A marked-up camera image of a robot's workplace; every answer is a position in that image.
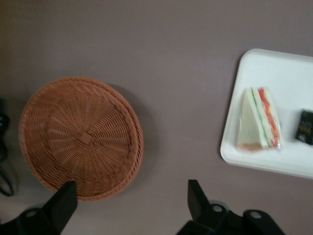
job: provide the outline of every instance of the black object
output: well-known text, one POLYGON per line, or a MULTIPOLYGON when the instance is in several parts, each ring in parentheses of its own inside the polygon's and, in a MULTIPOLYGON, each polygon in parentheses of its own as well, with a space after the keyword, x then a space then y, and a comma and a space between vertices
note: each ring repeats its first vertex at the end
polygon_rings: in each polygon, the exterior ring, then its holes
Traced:
MULTIPOLYGON (((263 211, 248 210, 240 217, 221 204, 210 204, 198 181, 189 180, 188 207, 193 220, 177 235, 285 235, 263 211)), ((66 182, 41 209, 26 210, 0 225, 0 235, 60 235, 76 208, 76 183, 66 182)))
MULTIPOLYGON (((10 119, 5 114, 0 114, 0 137, 2 137, 7 130, 9 126, 10 119)), ((8 150, 3 142, 2 139, 0 139, 0 164, 7 158, 8 156, 8 150)), ((13 186, 10 182, 9 178, 6 176, 4 170, 2 169, 0 165, 0 179, 3 182, 0 182, 0 193, 2 193, 4 196, 10 197, 13 196, 13 186)))
POLYGON ((313 145, 313 113, 302 111, 295 138, 301 142, 313 145))
POLYGON ((60 235, 76 208, 76 183, 66 182, 42 208, 0 225, 0 235, 60 235))
POLYGON ((191 221, 177 235, 285 235, 265 212, 248 210, 240 217, 218 203, 210 204, 197 180, 188 181, 191 221))

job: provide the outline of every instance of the table surface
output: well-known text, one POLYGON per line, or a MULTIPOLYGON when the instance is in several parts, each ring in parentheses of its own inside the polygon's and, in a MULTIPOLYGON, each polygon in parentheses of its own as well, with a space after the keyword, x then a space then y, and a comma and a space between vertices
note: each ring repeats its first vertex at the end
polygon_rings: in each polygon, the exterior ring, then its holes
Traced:
POLYGON ((313 56, 312 9, 311 0, 1 1, 0 98, 11 118, 3 167, 17 186, 15 196, 0 195, 1 223, 53 195, 19 147, 26 102, 79 75, 132 104, 145 154, 125 191, 80 202, 63 235, 176 234, 191 218, 188 179, 239 215, 259 209, 286 234, 311 235, 313 180, 229 165, 220 144, 241 56, 252 48, 313 56))

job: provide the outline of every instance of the sandwich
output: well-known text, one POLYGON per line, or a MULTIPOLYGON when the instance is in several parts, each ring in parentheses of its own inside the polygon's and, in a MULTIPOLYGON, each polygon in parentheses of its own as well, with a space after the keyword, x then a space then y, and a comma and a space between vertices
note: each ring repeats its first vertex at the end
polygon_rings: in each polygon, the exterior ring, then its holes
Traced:
POLYGON ((242 101, 237 146, 258 151, 281 148, 277 111, 267 87, 246 88, 242 101))

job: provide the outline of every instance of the black packet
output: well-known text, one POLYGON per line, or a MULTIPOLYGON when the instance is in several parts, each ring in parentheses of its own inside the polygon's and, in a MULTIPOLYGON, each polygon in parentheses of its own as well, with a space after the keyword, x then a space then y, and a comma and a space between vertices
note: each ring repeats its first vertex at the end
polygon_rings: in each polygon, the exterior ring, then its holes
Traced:
POLYGON ((313 145, 313 112, 303 110, 295 138, 303 143, 313 145))

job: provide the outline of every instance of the woven basket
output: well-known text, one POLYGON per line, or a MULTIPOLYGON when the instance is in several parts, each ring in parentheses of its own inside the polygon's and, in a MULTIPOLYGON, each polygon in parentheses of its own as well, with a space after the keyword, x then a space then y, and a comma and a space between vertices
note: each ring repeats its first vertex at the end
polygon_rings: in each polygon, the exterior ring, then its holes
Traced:
POLYGON ((56 192, 74 180, 80 201, 124 190, 143 157, 142 130, 131 105, 109 85, 84 77, 53 81, 30 98, 20 145, 46 187, 56 192))

